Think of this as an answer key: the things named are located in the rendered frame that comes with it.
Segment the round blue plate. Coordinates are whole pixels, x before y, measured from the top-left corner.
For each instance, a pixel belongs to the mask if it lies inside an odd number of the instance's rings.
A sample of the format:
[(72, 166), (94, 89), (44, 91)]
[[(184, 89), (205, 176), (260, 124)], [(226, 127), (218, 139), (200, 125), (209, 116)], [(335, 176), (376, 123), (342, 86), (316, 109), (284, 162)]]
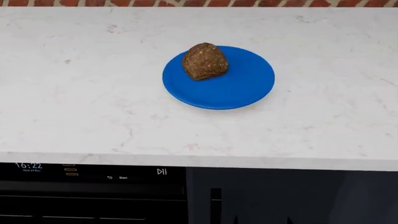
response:
[(275, 83), (271, 65), (249, 50), (219, 45), (229, 63), (228, 71), (208, 80), (192, 80), (184, 71), (185, 52), (171, 59), (162, 72), (165, 89), (176, 99), (197, 108), (231, 110), (267, 96)]

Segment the dark brown seeded bread roll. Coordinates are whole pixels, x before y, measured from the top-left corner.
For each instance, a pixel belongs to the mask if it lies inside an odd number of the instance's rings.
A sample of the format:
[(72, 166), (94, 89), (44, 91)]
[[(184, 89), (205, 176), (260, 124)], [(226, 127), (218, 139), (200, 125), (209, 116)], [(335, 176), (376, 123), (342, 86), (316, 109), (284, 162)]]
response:
[(183, 56), (182, 67), (194, 81), (222, 76), (229, 69), (229, 63), (222, 51), (214, 44), (196, 44)]

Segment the dark blue cabinet front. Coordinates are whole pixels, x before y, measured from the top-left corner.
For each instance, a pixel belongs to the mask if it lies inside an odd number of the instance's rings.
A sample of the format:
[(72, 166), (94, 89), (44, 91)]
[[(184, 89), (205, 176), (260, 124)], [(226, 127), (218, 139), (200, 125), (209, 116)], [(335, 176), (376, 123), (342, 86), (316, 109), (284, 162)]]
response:
[(398, 172), (189, 167), (189, 224), (398, 224)]

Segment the black built-in oven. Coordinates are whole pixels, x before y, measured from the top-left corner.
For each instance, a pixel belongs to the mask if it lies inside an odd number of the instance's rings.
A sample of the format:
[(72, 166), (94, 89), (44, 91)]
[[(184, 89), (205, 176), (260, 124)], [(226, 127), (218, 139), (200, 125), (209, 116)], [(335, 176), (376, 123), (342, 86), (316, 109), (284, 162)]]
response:
[(0, 162), (0, 224), (188, 224), (184, 167)]

